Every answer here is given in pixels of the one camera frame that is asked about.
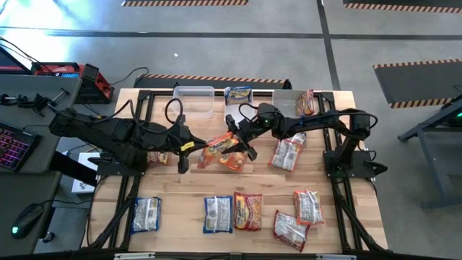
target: ramen noodle package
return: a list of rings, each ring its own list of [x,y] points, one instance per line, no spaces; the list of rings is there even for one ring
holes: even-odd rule
[[[303,93],[295,103],[295,114],[297,116],[309,116],[315,112],[315,103],[313,100],[313,90]]]
[[[238,140],[232,139],[229,147],[237,144],[238,142]],[[219,161],[233,170],[243,170],[244,164],[247,161],[247,152],[231,152],[223,155]]]
[[[167,164],[168,159],[168,152],[148,152],[147,153],[147,161],[154,162],[154,163],[163,163],[164,165]]]
[[[324,223],[317,191],[294,191],[294,203],[298,225]]]
[[[157,197],[135,199],[135,213],[131,223],[131,234],[159,230],[161,203],[162,200]]]
[[[261,229],[263,195],[234,193],[234,227],[239,230]]]
[[[227,132],[222,136],[216,136],[207,142],[208,147],[202,150],[197,168],[204,169],[209,166],[217,155],[225,151],[231,144],[232,132]]]
[[[300,253],[305,247],[308,229],[310,229],[309,225],[298,225],[294,217],[281,213],[279,210],[276,211],[273,236],[297,249]]]
[[[249,103],[251,95],[251,87],[229,87],[225,92],[225,105]]]
[[[274,149],[273,157],[269,164],[284,170],[293,171],[305,139],[305,133],[298,133],[291,138],[280,141],[276,149]]]
[[[206,197],[204,202],[203,233],[232,233],[232,196]]]

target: keyboard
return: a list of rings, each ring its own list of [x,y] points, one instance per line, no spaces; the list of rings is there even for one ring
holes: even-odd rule
[[[39,137],[0,123],[0,168],[17,172],[32,154]]]

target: concrete floor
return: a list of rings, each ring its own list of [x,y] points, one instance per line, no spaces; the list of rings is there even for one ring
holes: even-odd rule
[[[316,0],[252,0],[247,6],[157,8],[121,7],[120,2],[9,1],[0,14],[0,35],[40,61],[94,64],[110,82],[122,79],[136,67],[147,66],[151,73],[157,74],[289,78],[295,89],[332,90],[326,48],[320,36],[311,39],[117,37],[123,32],[322,36]],[[462,33],[462,27],[456,26],[462,24],[459,14],[345,9],[341,0],[324,0],[324,4],[331,34]],[[48,35],[52,30],[15,27],[114,33],[112,37],[53,37]],[[420,202],[436,199],[438,195],[418,141],[401,144],[396,136],[438,108],[391,110],[372,65],[460,58],[461,44],[459,40],[332,40],[340,88],[352,90],[357,107],[380,119],[366,145],[377,150],[376,160],[389,167],[387,173],[378,176],[376,185],[388,245],[395,252],[462,259],[462,206],[426,212],[420,209]],[[131,77],[116,85],[115,98],[121,87],[131,87],[133,82]],[[109,114],[114,105],[94,107]],[[79,140],[62,139],[58,150],[78,144]],[[60,196],[72,198],[66,194],[70,181],[64,178]],[[68,230],[67,239],[57,237],[45,248],[39,244],[37,251],[76,248],[82,237],[84,216],[81,209],[60,209],[53,218],[53,231],[59,235],[70,222],[76,226],[75,230]]]

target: wooden table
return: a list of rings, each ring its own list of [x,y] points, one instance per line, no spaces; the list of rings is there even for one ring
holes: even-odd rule
[[[136,102],[138,91],[122,89],[115,109],[119,109],[128,99]],[[336,108],[339,110],[355,107],[350,91],[334,92],[334,97]],[[170,125],[164,116],[165,104],[169,99],[170,97],[155,98],[152,121],[165,126]],[[255,97],[254,100],[255,103],[271,103],[270,97]],[[125,109],[119,116],[130,118],[129,109]],[[223,97],[215,97],[212,118],[187,118],[186,125],[197,137],[210,139],[226,132],[223,118]],[[342,120],[348,124],[348,117],[342,117]],[[322,161],[322,151],[325,149],[323,134],[321,130],[309,131],[307,137],[306,148],[302,151],[293,172],[268,165],[277,143],[270,133],[251,142],[258,152],[258,157],[253,162],[249,160],[242,172],[232,171],[218,162],[206,169],[198,169],[200,151],[189,156],[190,168],[184,175],[178,174],[178,158],[174,155],[170,156],[167,165],[150,167],[141,180],[139,196],[162,198],[160,230],[132,235],[129,251],[297,253],[292,247],[273,238],[274,214],[278,209],[294,215],[293,191],[308,189],[319,191],[325,223],[310,228],[303,253],[341,253],[331,183],[324,173]],[[90,241],[96,239],[113,216],[120,182],[121,177],[109,177],[98,188],[90,218]],[[352,179],[351,186],[358,218],[373,238],[382,247],[387,248],[373,187],[362,179]],[[234,191],[264,195],[262,230],[203,234],[204,197],[233,195]],[[354,246],[350,221],[346,216],[344,218],[349,243]],[[125,222],[124,217],[119,229],[118,244],[123,237]]]

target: red device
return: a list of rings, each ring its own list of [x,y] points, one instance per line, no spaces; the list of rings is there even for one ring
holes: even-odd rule
[[[100,73],[100,69],[90,64],[75,62],[34,62],[32,74],[36,76],[80,78],[76,104],[108,104],[113,98],[114,88]]]

